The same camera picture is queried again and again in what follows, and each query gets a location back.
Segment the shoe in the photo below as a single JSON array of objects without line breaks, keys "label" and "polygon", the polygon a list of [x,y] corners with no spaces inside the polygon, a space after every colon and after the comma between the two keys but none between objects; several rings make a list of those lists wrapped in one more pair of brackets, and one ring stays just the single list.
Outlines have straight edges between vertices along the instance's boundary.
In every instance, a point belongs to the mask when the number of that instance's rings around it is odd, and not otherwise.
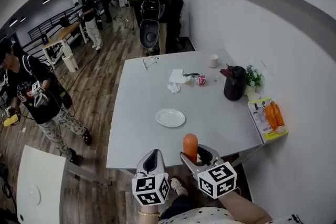
[{"label": "shoe", "polygon": [[85,133],[82,135],[84,143],[86,145],[91,145],[92,144],[92,136],[89,134],[88,129],[85,129]]},{"label": "shoe", "polygon": [[70,162],[72,162],[75,165],[78,165],[78,157],[77,157],[76,152],[72,148],[69,148],[69,149],[71,151],[71,160],[70,160]]},{"label": "shoe", "polygon": [[182,186],[181,182],[176,177],[172,177],[170,185],[174,189],[174,191],[177,193],[177,195],[188,196],[188,191]]}]

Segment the cap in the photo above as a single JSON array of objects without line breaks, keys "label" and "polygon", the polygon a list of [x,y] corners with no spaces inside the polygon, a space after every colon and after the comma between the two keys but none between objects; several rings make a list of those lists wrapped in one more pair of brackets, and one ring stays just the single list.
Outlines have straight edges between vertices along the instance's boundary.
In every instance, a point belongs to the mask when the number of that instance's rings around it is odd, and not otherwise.
[{"label": "cap", "polygon": [[10,53],[11,47],[12,41],[9,38],[4,37],[2,40],[0,40],[0,63],[5,59],[6,53]]}]

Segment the green plant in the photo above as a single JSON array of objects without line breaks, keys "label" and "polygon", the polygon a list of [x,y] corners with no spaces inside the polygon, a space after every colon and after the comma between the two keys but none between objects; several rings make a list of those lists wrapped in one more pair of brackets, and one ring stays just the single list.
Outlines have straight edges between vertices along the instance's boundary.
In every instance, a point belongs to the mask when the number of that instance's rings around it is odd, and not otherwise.
[{"label": "green plant", "polygon": [[262,85],[262,74],[257,69],[253,69],[252,65],[246,67],[246,84],[254,87]]}]

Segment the bracelet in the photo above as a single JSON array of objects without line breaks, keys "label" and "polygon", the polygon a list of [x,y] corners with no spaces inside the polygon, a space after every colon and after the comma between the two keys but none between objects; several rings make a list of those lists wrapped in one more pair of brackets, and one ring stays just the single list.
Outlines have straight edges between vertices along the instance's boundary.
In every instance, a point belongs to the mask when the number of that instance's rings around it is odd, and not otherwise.
[{"label": "bracelet", "polygon": [[160,213],[157,212],[157,213],[153,213],[153,214],[147,214],[147,213],[143,213],[139,210],[138,214],[140,215],[143,215],[143,216],[146,216],[146,217],[159,217],[160,216]]}]

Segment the white cup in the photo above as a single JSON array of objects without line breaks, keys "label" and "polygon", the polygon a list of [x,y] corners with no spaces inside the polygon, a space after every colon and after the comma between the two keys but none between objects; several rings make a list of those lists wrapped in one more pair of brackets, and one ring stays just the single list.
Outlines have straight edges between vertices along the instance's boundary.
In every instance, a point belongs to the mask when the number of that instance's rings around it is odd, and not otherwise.
[{"label": "white cup", "polygon": [[217,54],[211,54],[209,56],[209,63],[208,66],[210,68],[216,68],[218,66],[218,61],[219,61],[219,57]]}]

